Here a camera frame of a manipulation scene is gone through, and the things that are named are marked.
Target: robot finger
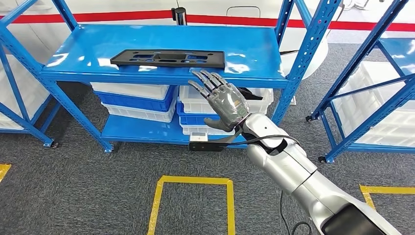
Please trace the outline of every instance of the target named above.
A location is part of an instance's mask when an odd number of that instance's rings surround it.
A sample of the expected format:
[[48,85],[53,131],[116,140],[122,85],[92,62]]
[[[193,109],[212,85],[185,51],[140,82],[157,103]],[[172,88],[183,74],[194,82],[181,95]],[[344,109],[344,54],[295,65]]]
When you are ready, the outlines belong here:
[[222,85],[219,81],[218,81],[218,79],[216,79],[216,77],[215,76],[213,76],[211,73],[209,73],[208,71],[206,71],[206,70],[200,70],[200,72],[205,76],[205,77],[207,77],[208,79],[209,79],[209,81],[211,81],[211,83],[216,87],[216,88],[218,88],[220,85]]
[[193,86],[205,99],[210,95],[210,93],[206,91],[205,88],[197,84],[195,81],[189,80],[188,83],[189,85]]
[[209,79],[207,79],[203,74],[201,74],[200,72],[196,72],[196,71],[192,71],[192,74],[194,74],[197,78],[199,78],[199,80],[201,80],[203,82],[203,84],[205,85],[205,87],[207,88],[207,90],[209,92],[212,92],[213,89],[215,89],[216,87],[209,81]]
[[214,76],[221,84],[223,84],[223,85],[226,85],[228,82],[224,79],[224,78],[222,78],[222,76],[221,75],[219,75],[219,74],[217,74],[217,73],[215,73],[215,72],[212,72],[211,73],[212,74],[212,76]]

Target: black plastic tray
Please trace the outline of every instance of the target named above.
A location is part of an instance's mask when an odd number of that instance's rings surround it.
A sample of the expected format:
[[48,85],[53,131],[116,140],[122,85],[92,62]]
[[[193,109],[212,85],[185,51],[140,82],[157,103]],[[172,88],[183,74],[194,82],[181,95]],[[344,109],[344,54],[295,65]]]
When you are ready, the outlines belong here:
[[225,68],[223,51],[133,50],[127,49],[111,59],[114,65]]

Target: black cable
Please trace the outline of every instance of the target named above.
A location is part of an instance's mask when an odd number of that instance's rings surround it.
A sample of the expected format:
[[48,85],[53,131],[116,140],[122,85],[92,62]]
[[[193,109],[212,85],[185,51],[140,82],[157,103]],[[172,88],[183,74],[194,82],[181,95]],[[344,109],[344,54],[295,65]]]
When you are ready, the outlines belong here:
[[[285,228],[287,229],[287,233],[288,233],[288,235],[290,235],[290,229],[288,228],[287,221],[285,220],[284,215],[282,214],[282,196],[283,195],[284,195],[284,192],[281,191],[281,197],[279,198],[279,213],[281,214],[282,221],[284,221]],[[296,232],[298,226],[300,226],[302,224],[304,224],[308,227],[308,235],[311,235],[311,226],[305,221],[298,222],[297,224],[295,224],[294,227],[293,227],[293,231],[291,232],[291,235],[295,235],[295,232]]]
[[299,146],[301,146],[300,145],[300,142],[296,138],[291,137],[291,136],[287,136],[287,135],[263,136],[263,137],[258,137],[258,138],[251,139],[251,140],[248,140],[248,141],[241,141],[241,142],[230,143],[228,145],[250,144],[250,143],[254,143],[254,142],[261,141],[261,140],[264,140],[264,139],[269,139],[269,138],[287,138],[287,139],[293,140],[296,144],[298,144]]

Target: robot forearm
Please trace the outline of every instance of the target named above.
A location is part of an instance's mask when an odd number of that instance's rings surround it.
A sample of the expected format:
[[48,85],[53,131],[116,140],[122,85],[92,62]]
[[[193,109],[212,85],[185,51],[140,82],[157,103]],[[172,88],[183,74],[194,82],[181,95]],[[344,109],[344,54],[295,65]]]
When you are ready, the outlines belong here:
[[[251,114],[242,124],[246,138],[288,135],[262,114]],[[305,151],[288,138],[249,144],[247,154],[279,187],[294,196],[325,235],[399,235],[367,204],[345,193],[317,171]]]

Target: red stripe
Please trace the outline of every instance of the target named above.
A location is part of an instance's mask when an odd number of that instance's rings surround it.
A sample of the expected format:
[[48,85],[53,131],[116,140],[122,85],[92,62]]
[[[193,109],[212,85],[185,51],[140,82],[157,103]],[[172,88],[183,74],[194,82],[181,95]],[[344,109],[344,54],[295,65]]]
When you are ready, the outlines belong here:
[[[105,21],[126,21],[126,20],[149,20],[171,18],[171,11],[131,11],[131,12],[103,12],[103,13],[78,13],[74,14],[79,22],[105,22]],[[205,24],[235,24],[252,26],[274,26],[276,19],[269,18],[250,18],[235,16],[206,16],[206,15],[187,15],[189,23]],[[53,15],[22,15],[14,23],[62,23],[64,22],[59,14]],[[376,23],[369,22],[332,22],[331,29],[345,30],[372,30]],[[288,27],[304,28],[301,20],[290,20]],[[415,32],[415,23],[392,23],[388,31]]]

